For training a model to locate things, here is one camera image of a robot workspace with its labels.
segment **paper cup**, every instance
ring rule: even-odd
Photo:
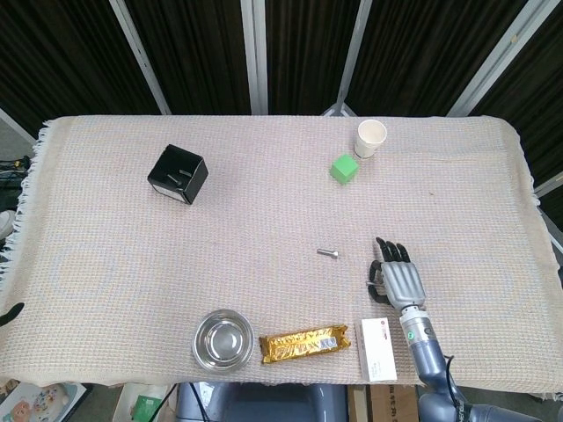
[[[354,150],[358,157],[373,156],[387,138],[387,127],[379,120],[364,120],[358,126]]]

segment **black cube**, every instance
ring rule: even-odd
[[[208,168],[203,157],[168,145],[150,172],[148,180],[157,192],[191,204],[207,176]]]

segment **screw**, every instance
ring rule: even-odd
[[[320,255],[326,255],[327,257],[332,257],[334,259],[338,258],[338,251],[327,251],[326,249],[317,249],[317,253]]]

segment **stainless steel bowl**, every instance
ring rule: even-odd
[[[203,318],[192,346],[194,357],[203,368],[222,373],[244,366],[253,349],[250,323],[230,309],[219,309]]]

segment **woven fabric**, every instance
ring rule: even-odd
[[[518,135],[493,118],[381,118],[388,138],[348,185],[356,118],[110,117],[49,122],[10,240],[0,375],[24,382],[361,383],[354,323],[389,317],[398,382],[417,381],[391,307],[365,282],[376,236],[401,242],[461,385],[563,387],[563,294]],[[169,143],[204,157],[188,206],[147,176]],[[320,256],[317,248],[338,250]],[[231,375],[191,342],[215,309],[256,336],[347,324],[352,345]]]

